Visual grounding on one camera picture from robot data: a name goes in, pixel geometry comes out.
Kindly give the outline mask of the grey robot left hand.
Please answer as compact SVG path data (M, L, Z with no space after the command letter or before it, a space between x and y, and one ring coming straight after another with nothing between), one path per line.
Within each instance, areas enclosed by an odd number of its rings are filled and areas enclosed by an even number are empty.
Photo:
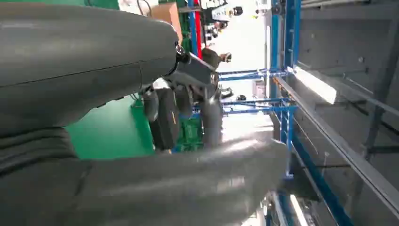
M66 126L177 67L172 25L129 12L0 5L3 226L238 226L283 182L262 132L203 151L83 160Z

